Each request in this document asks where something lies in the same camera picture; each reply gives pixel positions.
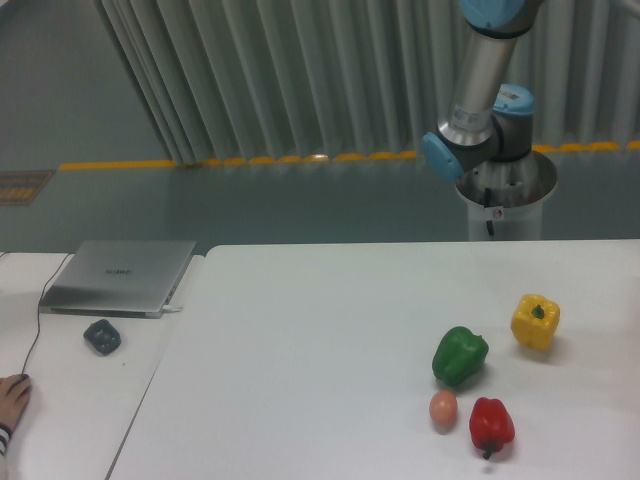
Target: egg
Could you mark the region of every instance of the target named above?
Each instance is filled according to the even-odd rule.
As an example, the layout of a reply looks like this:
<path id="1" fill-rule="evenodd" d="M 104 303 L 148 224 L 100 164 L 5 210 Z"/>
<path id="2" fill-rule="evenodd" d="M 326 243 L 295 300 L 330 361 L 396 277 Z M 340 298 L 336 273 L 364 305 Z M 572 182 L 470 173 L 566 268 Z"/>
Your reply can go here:
<path id="1" fill-rule="evenodd" d="M 431 399 L 429 415 L 436 427 L 449 429 L 458 417 L 458 400 L 453 392 L 440 390 Z"/>

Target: green bell pepper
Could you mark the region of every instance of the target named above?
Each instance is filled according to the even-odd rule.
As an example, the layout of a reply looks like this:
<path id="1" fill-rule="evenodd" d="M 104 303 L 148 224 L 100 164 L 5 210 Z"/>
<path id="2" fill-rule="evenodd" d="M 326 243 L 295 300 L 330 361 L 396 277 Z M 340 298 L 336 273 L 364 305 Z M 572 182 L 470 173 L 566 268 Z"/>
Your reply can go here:
<path id="1" fill-rule="evenodd" d="M 482 336 L 466 327 L 453 327 L 438 345 L 433 357 L 433 374 L 445 385 L 455 387 L 480 371 L 489 353 Z"/>

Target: laptop lid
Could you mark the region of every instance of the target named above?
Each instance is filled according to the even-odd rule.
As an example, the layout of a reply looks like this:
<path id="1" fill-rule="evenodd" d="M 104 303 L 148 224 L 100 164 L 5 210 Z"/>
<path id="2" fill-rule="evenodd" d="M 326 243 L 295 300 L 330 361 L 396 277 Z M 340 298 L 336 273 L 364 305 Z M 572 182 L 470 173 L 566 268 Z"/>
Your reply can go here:
<path id="1" fill-rule="evenodd" d="M 192 241 L 88 240 L 47 291 L 40 311 L 158 318 L 195 245 Z"/>

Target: laptop logo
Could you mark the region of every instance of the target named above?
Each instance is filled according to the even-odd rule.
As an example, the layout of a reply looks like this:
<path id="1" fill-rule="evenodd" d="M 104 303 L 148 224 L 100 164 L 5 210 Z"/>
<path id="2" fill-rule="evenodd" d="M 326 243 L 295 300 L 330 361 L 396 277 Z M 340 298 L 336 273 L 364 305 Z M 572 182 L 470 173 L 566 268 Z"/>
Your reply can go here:
<path id="1" fill-rule="evenodd" d="M 108 268 L 104 271 L 107 275 L 130 275 L 133 273 L 133 270 L 120 270 L 120 269 L 111 269 Z"/>

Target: mouse cable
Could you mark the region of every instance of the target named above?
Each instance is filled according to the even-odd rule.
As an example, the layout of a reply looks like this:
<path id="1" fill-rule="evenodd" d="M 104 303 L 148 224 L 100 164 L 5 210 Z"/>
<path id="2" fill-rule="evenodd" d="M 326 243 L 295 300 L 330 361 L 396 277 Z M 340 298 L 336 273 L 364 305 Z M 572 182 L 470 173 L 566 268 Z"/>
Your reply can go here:
<path id="1" fill-rule="evenodd" d="M 38 341 L 38 338 L 40 337 L 40 301 L 44 298 L 44 294 L 47 291 L 47 287 L 49 286 L 49 283 L 51 283 L 51 280 L 53 280 L 53 277 L 55 277 L 58 272 L 60 271 L 60 269 L 62 268 L 62 266 L 64 265 L 64 262 L 67 261 L 67 258 L 69 258 L 71 255 L 73 255 L 72 253 L 68 253 L 66 257 L 64 257 L 62 259 L 62 262 L 60 262 L 60 265 L 58 265 L 58 268 L 56 269 L 55 272 L 53 272 L 53 275 L 51 275 L 49 277 L 49 280 L 46 281 L 46 283 L 44 284 L 44 287 L 42 287 L 42 293 L 40 294 L 40 300 L 38 300 L 38 313 L 37 313 L 37 320 L 38 320 L 38 333 L 36 333 L 36 338 L 34 338 L 33 343 L 31 344 L 31 348 L 29 349 L 29 353 L 27 353 L 27 358 L 24 359 L 24 365 L 22 365 L 22 372 L 20 373 L 24 373 L 24 371 L 27 369 L 27 362 L 29 361 L 29 357 L 31 356 L 31 352 L 33 352 L 33 348 L 36 346 L 36 343 Z"/>

